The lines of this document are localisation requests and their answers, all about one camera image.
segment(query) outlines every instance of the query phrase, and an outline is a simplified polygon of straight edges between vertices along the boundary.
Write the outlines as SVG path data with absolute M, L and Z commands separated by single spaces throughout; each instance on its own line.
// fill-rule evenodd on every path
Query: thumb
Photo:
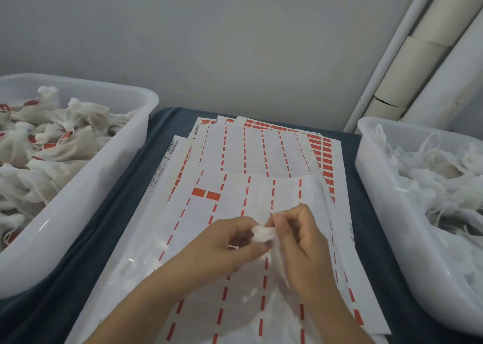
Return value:
M 249 243 L 244 247 L 229 252 L 230 260 L 234 265 L 233 269 L 241 267 L 251 261 L 257 260 L 268 251 L 268 247 L 264 243 Z
M 273 216 L 273 224 L 277 231 L 277 236 L 281 243 L 281 248 L 284 251 L 287 261 L 299 256 L 301 249 L 299 244 L 295 240 L 292 227 L 288 224 L 287 219 L 279 213 L 275 213 Z

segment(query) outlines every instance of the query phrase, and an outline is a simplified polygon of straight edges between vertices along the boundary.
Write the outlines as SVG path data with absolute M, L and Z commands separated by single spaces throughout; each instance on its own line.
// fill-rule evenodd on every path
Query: pipe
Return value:
M 428 0 L 413 0 L 409 6 L 406 14 L 404 15 L 401 23 L 399 24 L 393 38 L 389 42 L 381 60 L 376 67 L 374 73 L 372 73 L 371 79 L 369 80 L 364 92 L 362 93 L 359 101 L 357 102 L 354 111 L 352 112 L 347 125 L 344 128 L 344 132 L 352 133 L 357 126 L 357 121 L 360 119 L 364 113 L 367 105 L 372 99 L 374 92 L 376 92 L 379 83 L 381 83 L 387 69 L 391 65 L 393 59 L 395 58 L 397 52 L 401 48 L 402 43 L 406 40 L 409 35 L 410 30 L 413 28 L 414 23 L 419 17 L 419 14 L 425 7 Z
M 444 129 L 483 87 L 483 10 L 409 108 L 402 121 Z

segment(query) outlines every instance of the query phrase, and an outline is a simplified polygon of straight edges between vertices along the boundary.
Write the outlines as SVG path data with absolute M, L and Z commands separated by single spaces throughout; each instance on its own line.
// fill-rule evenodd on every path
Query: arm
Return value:
M 305 204 L 272 214 L 287 260 L 287 276 L 315 321 L 325 344 L 373 343 L 359 326 L 337 289 L 327 239 Z
M 249 244 L 250 230 L 256 225 L 249 217 L 219 220 L 210 225 L 136 286 L 85 344 L 152 343 L 178 301 L 267 252 L 264 243 Z

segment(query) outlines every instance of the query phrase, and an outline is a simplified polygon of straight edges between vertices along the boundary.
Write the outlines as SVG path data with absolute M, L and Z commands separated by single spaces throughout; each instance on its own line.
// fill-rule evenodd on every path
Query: hand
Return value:
M 329 244 L 305 204 L 272 214 L 265 225 L 275 227 L 287 260 L 287 278 L 309 308 L 327 294 L 339 294 Z
M 175 296 L 180 295 L 176 298 L 182 299 L 268 252 L 266 243 L 250 243 L 251 229 L 256 225 L 250 217 L 217 220 L 155 274 L 164 281 L 169 277 L 170 284 L 177 287 Z

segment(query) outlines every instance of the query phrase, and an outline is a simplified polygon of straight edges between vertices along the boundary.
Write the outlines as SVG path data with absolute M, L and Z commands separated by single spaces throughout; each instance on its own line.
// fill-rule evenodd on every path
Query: dark blue tablecloth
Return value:
M 58 266 L 28 291 L 0 300 L 1 343 L 64 343 L 173 136 L 187 137 L 199 116 L 216 118 L 217 114 L 169 108 L 151 117 L 146 144 Z M 342 142 L 355 247 L 393 333 L 389 341 L 480 342 L 438 324 L 409 292 L 354 166 L 360 136 L 297 128 Z

